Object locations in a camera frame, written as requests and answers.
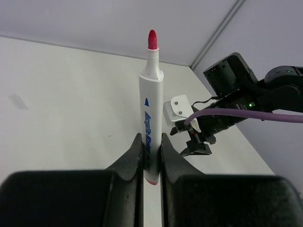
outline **blue triangle logo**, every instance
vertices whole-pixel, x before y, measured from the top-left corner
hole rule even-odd
[[[150,106],[150,105],[148,105],[148,99],[147,98],[145,99],[145,104],[144,105]]]

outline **black cable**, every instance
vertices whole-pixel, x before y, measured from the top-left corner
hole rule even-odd
[[[220,98],[218,97],[218,96],[214,96],[214,97],[211,97],[211,98],[209,98],[209,99],[207,99],[206,101],[196,101],[196,102],[194,102],[193,104],[192,104],[192,106],[194,106],[195,104],[197,104],[197,103],[208,103],[210,100],[212,100],[212,99],[214,99],[214,100],[219,100]]]

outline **white wall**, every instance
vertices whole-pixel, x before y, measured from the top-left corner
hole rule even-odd
[[[246,1],[195,74],[211,89],[203,71],[232,52],[243,56],[258,79],[279,65],[303,66],[302,8],[302,0]],[[277,175],[303,190],[303,125],[249,119],[238,127]]]
[[[0,36],[189,65],[234,0],[0,0]]]

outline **white backdrop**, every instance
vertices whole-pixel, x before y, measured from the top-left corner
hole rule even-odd
[[[234,0],[1,0],[0,36],[189,65]]]

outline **gray wall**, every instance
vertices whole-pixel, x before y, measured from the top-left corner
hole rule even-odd
[[[302,0],[246,1],[194,70],[195,74],[213,92],[203,71],[232,52],[243,56],[258,79],[279,65],[303,66],[302,8]],[[303,191],[302,124],[248,119],[238,127],[274,173]]]

